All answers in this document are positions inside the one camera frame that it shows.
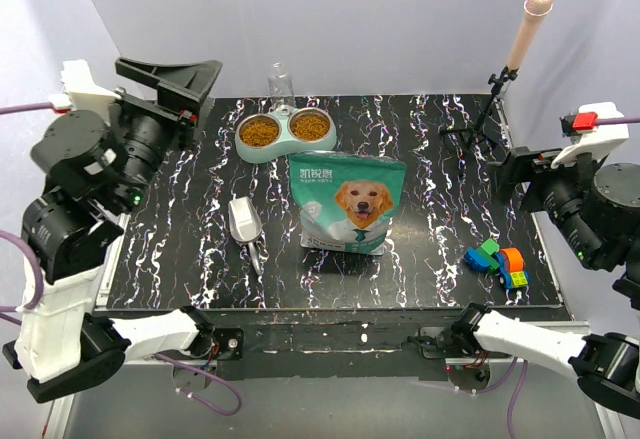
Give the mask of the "orange blue toy car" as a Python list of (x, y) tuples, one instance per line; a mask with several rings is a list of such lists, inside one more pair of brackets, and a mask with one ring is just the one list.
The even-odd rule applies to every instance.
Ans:
[(496, 257), (499, 263), (500, 283), (506, 290), (521, 289), (529, 285), (524, 257), (518, 248), (501, 248)]

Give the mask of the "pink microphone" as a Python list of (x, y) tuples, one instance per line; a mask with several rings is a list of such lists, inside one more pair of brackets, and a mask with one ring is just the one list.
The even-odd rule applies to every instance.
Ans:
[(520, 68), (542, 21), (551, 12), (553, 2), (554, 0), (525, 0), (523, 19), (506, 61), (508, 71)]

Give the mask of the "green blue toy car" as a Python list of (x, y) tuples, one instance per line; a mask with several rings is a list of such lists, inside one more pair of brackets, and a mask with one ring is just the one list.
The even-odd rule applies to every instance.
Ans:
[(499, 250), (499, 244), (494, 239), (489, 238), (476, 248), (469, 247), (463, 259), (474, 271), (494, 273), (499, 269), (499, 261), (496, 256)]

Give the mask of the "clear water bottle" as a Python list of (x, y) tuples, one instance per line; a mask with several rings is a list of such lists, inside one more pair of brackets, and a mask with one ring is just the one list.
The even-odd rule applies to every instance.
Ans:
[(292, 78), (284, 63), (277, 62), (271, 65), (268, 84), (272, 105), (275, 109), (295, 106)]

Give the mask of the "teal dog food bag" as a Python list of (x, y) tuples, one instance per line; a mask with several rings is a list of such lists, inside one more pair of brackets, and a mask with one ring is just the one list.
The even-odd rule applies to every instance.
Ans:
[(320, 151), (290, 155), (301, 246), (382, 255), (406, 172), (405, 163), (386, 156)]

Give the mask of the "teal double pet bowl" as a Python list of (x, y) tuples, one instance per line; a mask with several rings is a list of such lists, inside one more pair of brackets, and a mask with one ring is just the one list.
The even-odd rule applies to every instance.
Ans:
[[(240, 127), (250, 118), (259, 116), (276, 120), (280, 134), (275, 142), (266, 147), (249, 147), (240, 139)], [(270, 113), (254, 114), (244, 118), (235, 131), (236, 152), (250, 164), (262, 164), (299, 152), (330, 151), (336, 143), (337, 130), (333, 119), (324, 110), (314, 107), (283, 107)]]

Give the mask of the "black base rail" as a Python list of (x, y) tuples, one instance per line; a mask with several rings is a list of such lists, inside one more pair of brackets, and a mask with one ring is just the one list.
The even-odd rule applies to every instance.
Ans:
[(217, 328), (242, 333), (239, 358), (220, 360), (228, 380), (417, 377), (443, 380), (448, 359), (473, 361), (448, 338), (461, 310), (209, 309)]

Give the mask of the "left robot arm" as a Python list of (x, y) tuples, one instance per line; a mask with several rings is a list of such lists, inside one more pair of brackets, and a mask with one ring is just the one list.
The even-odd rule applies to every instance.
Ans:
[(87, 62), (67, 61), (56, 119), (30, 152), (45, 186), (14, 238), (26, 284), (19, 336), (2, 352), (38, 403), (96, 387), (131, 360), (165, 351), (200, 359), (214, 345), (213, 325), (191, 306), (133, 320), (92, 313), (107, 251), (123, 234), (118, 217), (141, 204), (170, 150), (193, 145), (222, 65), (119, 58), (115, 69), (155, 99), (101, 87)]

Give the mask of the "grey food scoop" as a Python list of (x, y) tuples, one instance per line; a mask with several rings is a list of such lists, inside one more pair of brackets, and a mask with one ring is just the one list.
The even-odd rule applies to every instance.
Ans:
[(232, 199), (228, 204), (229, 229), (232, 238), (248, 248), (252, 267), (258, 276), (262, 275), (262, 266), (256, 246), (262, 234), (262, 222), (248, 197)]

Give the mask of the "brown pet food kibble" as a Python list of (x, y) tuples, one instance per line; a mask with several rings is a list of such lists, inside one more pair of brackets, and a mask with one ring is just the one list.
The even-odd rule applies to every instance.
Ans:
[(267, 116), (250, 118), (240, 127), (240, 139), (249, 147), (266, 147), (279, 137), (279, 123)]

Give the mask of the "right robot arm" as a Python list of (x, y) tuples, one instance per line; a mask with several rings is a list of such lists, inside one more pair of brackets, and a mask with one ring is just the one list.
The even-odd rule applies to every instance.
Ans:
[[(574, 164), (554, 167), (557, 149), (514, 148), (490, 166), (492, 191), (505, 203), (516, 185), (527, 186), (520, 207), (544, 212), (588, 270), (621, 266), (614, 290), (639, 308), (639, 167), (605, 164), (581, 153)], [(464, 356), (499, 352), (576, 380), (597, 404), (639, 416), (639, 342), (620, 333), (578, 336), (521, 323), (479, 304), (469, 305), (452, 328)]]

